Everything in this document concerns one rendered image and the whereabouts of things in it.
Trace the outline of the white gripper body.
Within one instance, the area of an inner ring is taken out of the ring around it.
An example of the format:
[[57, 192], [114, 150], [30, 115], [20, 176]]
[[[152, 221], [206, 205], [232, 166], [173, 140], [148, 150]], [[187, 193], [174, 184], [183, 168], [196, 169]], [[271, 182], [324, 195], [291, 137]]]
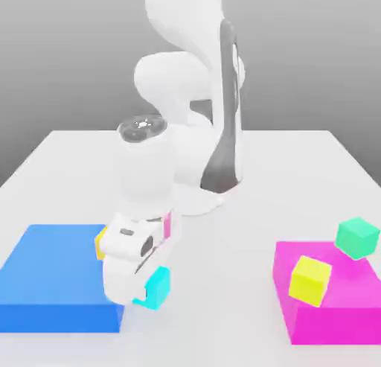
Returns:
[[117, 213], [102, 238], [103, 289], [116, 304], [138, 297], [151, 275], [165, 264], [182, 235], [182, 216], [172, 212], [171, 236], [164, 239], [164, 217], [131, 220]]

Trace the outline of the small cyan cube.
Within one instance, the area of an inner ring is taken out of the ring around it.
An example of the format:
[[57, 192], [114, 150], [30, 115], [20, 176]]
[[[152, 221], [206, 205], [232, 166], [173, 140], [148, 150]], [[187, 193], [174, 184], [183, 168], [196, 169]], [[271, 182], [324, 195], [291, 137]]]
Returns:
[[170, 292], [170, 269], [159, 267], [145, 285], [145, 300], [133, 299], [132, 303], [150, 310], [158, 310]]

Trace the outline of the small orange cube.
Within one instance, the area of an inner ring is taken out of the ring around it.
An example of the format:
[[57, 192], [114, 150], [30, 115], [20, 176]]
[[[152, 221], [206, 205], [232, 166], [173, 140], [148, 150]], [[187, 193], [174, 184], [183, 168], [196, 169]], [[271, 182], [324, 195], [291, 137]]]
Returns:
[[108, 229], [108, 226], [104, 226], [103, 229], [95, 237], [95, 252], [96, 252], [96, 257], [99, 261], [102, 261], [105, 257], [105, 254], [100, 249], [100, 242], [103, 236], [105, 235], [107, 229]]

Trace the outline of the small yellow cube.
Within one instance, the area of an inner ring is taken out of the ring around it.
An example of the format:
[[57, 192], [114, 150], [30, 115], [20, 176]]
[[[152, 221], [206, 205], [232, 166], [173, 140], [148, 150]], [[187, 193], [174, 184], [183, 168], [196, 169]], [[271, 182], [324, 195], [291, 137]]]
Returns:
[[289, 296], [320, 307], [330, 282], [332, 266], [302, 255], [292, 270]]

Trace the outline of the small green cube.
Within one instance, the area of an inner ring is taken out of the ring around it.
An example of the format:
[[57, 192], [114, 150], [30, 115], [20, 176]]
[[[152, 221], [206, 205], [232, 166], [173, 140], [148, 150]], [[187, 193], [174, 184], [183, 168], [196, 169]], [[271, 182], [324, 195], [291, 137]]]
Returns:
[[358, 261], [375, 252], [380, 232], [376, 226], [355, 217], [339, 224], [334, 244], [348, 257]]

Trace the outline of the large blue box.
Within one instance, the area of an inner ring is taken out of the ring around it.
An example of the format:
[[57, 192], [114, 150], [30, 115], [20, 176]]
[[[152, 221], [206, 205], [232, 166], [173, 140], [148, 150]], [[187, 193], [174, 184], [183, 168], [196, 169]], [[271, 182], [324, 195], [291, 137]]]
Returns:
[[103, 291], [102, 224], [29, 226], [0, 268], [0, 333], [117, 333], [124, 307]]

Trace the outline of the large magenta box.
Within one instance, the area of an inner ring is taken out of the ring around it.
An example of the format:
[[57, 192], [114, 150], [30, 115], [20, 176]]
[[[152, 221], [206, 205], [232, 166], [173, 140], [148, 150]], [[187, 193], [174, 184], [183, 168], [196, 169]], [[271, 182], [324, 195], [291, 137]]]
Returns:
[[[333, 267], [320, 307], [289, 296], [302, 255]], [[367, 259], [354, 261], [332, 242], [278, 241], [272, 276], [293, 345], [381, 345], [381, 280]]]

